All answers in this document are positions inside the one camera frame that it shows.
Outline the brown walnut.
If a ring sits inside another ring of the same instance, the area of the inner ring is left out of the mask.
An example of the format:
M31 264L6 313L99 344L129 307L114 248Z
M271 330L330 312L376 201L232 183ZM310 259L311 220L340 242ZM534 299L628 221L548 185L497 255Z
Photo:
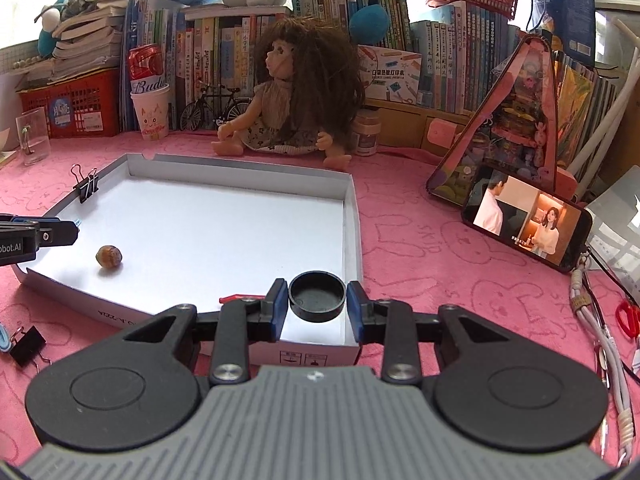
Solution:
M96 261L103 269L117 269L122 264L122 252L114 245L104 245L96 252Z

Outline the black round cap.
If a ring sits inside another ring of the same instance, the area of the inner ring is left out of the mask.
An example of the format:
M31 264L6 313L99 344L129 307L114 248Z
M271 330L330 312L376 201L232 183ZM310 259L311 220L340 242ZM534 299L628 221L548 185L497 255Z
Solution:
M345 283L326 271L299 274L288 286L288 301L292 311L311 323L324 323L337 318L343 311L345 300Z

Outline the light blue hair clip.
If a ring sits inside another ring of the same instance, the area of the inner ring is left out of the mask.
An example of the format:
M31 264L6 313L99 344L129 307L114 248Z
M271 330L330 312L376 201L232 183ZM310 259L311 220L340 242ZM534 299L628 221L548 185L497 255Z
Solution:
M0 325L0 351L2 353L8 353L11 351L12 341L11 337L3 325Z

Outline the black binder clip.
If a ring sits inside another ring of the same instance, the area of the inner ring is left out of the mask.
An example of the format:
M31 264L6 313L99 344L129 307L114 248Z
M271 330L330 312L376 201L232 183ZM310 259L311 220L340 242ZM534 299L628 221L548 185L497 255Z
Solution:
M78 198L79 203L85 203L94 193L99 191L99 176L96 168L92 168L88 174L83 174L81 166L79 164L73 164L73 166L70 167L70 173L76 181L73 186L73 192Z
M38 366L39 362L50 364L51 361L42 354L47 341L38 328L33 325L28 330L23 327L12 337L12 347L9 356L19 368L28 364Z

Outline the black binder clip on box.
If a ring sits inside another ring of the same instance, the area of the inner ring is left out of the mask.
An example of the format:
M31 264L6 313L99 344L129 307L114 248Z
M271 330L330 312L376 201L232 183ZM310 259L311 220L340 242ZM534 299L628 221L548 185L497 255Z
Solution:
M94 193L99 191L99 176L96 168L92 168L88 174L83 174L81 166L79 164L73 164L73 166L70 167L70 173L76 181L73 186L73 192L78 198L79 203L85 203Z

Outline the clear acrylic block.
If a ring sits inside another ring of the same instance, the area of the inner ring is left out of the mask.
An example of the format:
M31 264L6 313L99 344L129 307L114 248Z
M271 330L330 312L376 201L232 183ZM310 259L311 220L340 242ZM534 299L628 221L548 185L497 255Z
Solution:
M35 165L51 153L47 115L37 107L15 118L18 142L25 166Z

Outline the white cardboard box tray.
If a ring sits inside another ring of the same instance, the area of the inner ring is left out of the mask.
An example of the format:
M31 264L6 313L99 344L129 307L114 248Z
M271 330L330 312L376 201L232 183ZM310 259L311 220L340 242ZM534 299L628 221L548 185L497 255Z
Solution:
M360 222L348 174L245 160L127 154L98 173L85 203L67 194L53 217L76 222L75 244L41 249L15 275L116 327L177 304L215 312L219 298L262 295L277 278L362 275ZM96 252L114 245L119 268Z

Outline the red plastic crate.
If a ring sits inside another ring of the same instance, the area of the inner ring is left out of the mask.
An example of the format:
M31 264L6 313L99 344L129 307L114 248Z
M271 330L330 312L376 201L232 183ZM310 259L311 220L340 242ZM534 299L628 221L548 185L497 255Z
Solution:
M119 71L97 70L55 84L17 91L24 112L43 108L52 139L117 136Z

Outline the white cat paper cup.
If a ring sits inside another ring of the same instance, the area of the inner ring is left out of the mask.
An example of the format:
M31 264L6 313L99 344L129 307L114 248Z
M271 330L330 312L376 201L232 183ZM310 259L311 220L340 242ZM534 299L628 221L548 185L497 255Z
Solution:
M162 140L168 136L168 84L144 93L130 93L139 130L144 140Z

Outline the smartphone playing video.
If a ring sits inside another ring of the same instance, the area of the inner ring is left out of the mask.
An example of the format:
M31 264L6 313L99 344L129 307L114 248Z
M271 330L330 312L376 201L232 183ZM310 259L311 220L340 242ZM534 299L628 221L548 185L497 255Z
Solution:
M585 251L591 214L497 166L477 169L462 221L493 240L568 273Z

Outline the red Budweiser can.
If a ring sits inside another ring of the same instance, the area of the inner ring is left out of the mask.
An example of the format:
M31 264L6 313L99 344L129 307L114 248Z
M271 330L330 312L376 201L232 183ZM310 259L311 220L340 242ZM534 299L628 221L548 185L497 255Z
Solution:
M131 49L127 64L133 94L155 91L165 85L164 58L157 44Z

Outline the stack of grey books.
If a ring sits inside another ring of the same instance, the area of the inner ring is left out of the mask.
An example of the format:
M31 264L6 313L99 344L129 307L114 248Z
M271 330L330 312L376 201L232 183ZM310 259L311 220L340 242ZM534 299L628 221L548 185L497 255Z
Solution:
M68 18L53 32L52 55L44 58L50 81L117 63L128 2L75 0Z

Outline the small brown-lid jar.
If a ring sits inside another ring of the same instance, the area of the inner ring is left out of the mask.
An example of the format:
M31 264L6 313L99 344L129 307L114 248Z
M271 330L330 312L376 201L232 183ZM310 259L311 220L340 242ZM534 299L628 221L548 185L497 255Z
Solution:
M378 150L382 122L376 110L362 108L352 122L352 147L358 156L371 156Z

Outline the black miniature bicycle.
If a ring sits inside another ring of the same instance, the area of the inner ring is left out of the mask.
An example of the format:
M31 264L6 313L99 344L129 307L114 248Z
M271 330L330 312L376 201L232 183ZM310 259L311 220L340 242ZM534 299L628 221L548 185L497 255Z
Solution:
M241 96L239 88L229 88L223 84L214 87L201 79L195 88L198 89L198 97L186 104L179 118L182 131L216 130L225 122L244 114L250 105L250 98Z

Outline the small blue plush doll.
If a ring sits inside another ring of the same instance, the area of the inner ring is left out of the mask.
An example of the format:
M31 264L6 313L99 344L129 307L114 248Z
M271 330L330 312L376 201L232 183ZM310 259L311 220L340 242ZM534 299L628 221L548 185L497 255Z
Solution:
M56 0L50 6L44 6L36 16L35 22L40 21L41 32L37 41L37 51L40 58L48 58L56 45L53 32L62 21L70 15L70 6L75 0Z

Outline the pink triangular picture box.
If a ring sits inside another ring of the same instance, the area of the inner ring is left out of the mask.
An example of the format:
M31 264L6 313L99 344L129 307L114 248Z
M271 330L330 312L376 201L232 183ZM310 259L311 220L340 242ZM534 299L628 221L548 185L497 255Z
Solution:
M558 167L558 127L550 44L527 35L427 179L427 193L461 206L478 168L489 164L569 200L577 182Z

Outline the brown-haired doll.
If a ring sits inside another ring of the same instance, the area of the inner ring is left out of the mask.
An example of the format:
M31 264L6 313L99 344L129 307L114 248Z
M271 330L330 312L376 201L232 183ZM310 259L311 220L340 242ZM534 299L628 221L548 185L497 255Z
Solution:
M262 34L256 55L250 105L218 127L214 153L319 152L323 166L345 171L364 102L358 49L346 32L316 18L282 18Z

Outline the row of upright books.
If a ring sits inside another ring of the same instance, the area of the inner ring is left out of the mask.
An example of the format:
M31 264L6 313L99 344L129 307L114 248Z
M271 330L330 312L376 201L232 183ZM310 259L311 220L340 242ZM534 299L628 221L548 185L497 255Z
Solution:
M370 100L466 114L524 37L504 16L468 2L412 22L405 1L383 0L392 24L382 44L355 44L349 23L367 1L295 0L291 16L278 6L183 8L174 0L128 0L122 58L132 62L141 54L146 68L161 72L122 79L134 96L169 88L169 128L216 129L245 112L255 87L269 80L268 32L290 20L301 30L293 93L303 104L334 112L341 105L337 91L359 81Z

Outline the red scissors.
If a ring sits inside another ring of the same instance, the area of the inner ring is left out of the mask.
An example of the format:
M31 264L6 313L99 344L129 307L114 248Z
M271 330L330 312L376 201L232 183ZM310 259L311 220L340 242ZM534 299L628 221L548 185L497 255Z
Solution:
M623 333L630 339L640 336L640 310L639 307L623 300L615 310L615 318Z

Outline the clear plastic folder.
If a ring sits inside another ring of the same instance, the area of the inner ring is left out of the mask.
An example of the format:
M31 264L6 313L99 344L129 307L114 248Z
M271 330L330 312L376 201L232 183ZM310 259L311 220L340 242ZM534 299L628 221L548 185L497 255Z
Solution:
M589 245L636 301L640 281L639 177L639 167L632 166L587 207L592 215Z

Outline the colourful stationery box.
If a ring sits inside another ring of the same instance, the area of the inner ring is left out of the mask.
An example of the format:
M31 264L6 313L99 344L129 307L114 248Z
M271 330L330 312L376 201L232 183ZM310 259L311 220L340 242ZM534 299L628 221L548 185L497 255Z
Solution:
M369 99L416 105L422 55L381 47L358 46L360 78Z

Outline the blue paper bag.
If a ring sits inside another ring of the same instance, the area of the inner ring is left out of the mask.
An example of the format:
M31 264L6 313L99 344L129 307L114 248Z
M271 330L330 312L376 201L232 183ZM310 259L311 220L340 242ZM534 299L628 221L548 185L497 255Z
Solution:
M596 6L594 0L532 0L533 30L587 68L596 55Z

